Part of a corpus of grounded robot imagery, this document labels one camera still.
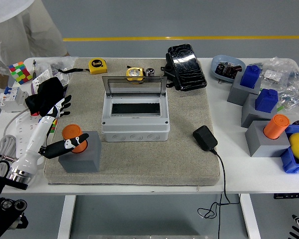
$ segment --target tape measure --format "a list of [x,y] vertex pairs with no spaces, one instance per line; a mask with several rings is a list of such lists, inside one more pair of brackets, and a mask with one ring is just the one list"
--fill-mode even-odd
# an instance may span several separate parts
[[89,70],[92,75],[106,73],[108,68],[105,60],[102,58],[94,58],[89,62]]

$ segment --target person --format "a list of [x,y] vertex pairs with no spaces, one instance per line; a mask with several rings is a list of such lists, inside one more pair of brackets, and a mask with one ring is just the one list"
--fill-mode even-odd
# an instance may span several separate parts
[[0,0],[0,93],[8,66],[30,57],[69,56],[62,35],[41,0]]

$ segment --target rubik's cube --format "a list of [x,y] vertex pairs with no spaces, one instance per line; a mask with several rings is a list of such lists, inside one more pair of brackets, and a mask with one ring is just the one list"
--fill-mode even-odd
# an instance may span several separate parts
[[56,125],[58,124],[58,120],[55,119],[52,123],[52,128],[51,128],[51,131],[50,133],[54,133],[55,132],[55,128],[56,128]]
[[32,79],[32,76],[26,69],[23,62],[18,62],[9,66],[9,70],[15,81],[17,81],[20,85]]

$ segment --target gray floor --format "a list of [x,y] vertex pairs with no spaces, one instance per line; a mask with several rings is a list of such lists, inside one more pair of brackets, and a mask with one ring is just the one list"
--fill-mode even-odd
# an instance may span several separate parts
[[[133,36],[299,35],[299,0],[43,0],[64,38]],[[197,57],[291,58],[299,40],[180,40],[66,42],[72,56],[164,57],[168,47],[190,43]],[[56,238],[63,197],[22,197],[30,226],[10,238]],[[80,196],[72,239],[88,235],[205,235],[217,238],[218,220],[201,219],[216,195]],[[299,199],[252,195],[262,238],[288,238]],[[239,206],[222,208],[221,238],[247,238]]]

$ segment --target power strip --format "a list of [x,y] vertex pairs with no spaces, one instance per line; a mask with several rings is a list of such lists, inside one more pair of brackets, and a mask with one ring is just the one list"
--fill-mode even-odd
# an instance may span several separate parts
[[275,193],[274,199],[294,199],[299,198],[299,193]]
[[15,155],[20,158],[25,152],[25,149],[29,143],[31,135],[37,127],[40,120],[40,116],[31,116],[29,112],[24,112],[16,120],[16,149]]

